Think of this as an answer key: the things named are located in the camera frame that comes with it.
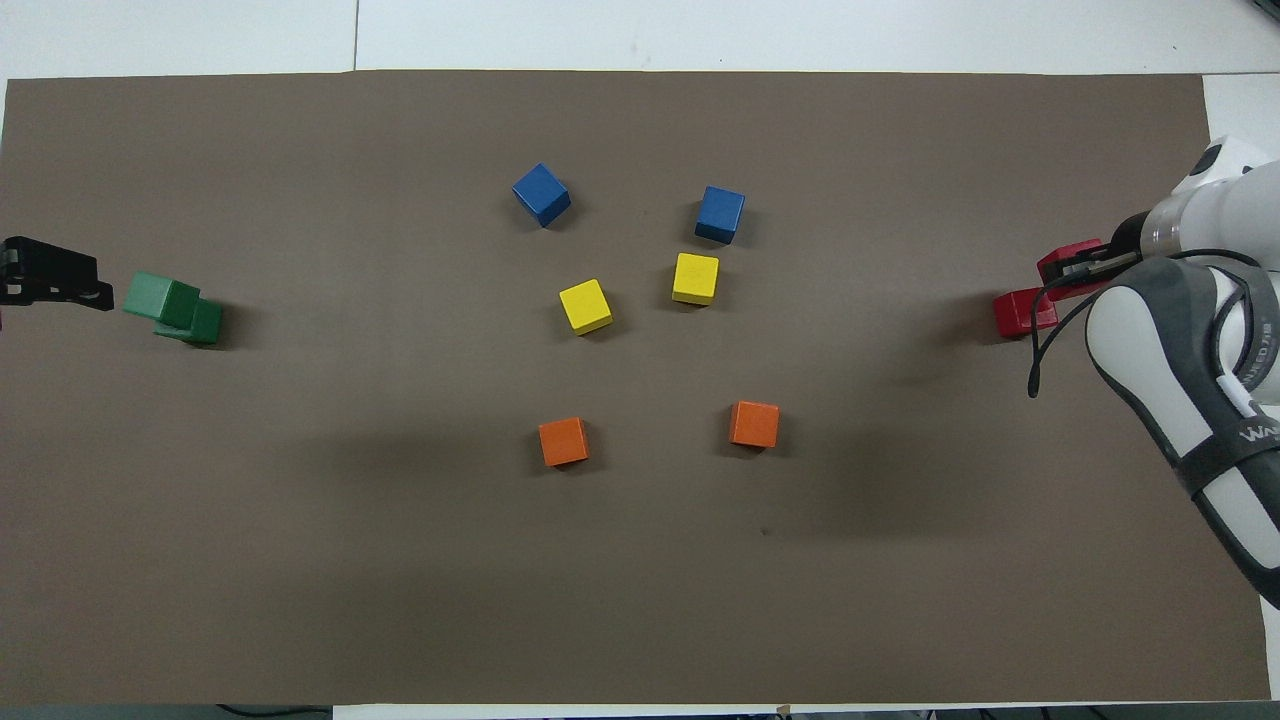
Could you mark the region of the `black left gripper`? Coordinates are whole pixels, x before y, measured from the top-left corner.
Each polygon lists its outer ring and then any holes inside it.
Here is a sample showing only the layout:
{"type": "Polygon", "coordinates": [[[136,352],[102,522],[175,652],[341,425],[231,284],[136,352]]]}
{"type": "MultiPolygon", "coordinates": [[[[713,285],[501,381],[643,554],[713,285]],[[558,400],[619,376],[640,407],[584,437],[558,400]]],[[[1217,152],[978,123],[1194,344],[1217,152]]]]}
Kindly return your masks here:
{"type": "Polygon", "coordinates": [[[93,256],[18,236],[1,242],[3,306],[52,302],[111,311],[113,287],[97,281],[99,268],[93,256]],[[36,284],[23,284],[23,281],[36,284]],[[90,286],[64,288],[51,284],[90,286]]]}

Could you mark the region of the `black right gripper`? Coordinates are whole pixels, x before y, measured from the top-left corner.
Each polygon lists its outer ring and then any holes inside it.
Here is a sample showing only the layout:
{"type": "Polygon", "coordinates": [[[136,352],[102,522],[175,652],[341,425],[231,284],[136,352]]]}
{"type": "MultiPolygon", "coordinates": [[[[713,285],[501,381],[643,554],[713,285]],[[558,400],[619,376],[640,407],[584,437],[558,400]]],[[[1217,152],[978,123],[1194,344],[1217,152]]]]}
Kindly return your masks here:
{"type": "Polygon", "coordinates": [[[1076,255],[1048,264],[1048,292],[1084,293],[1140,263],[1144,259],[1142,242],[1148,215],[1148,211],[1140,211],[1120,223],[1110,240],[1110,258],[1076,255]]]}

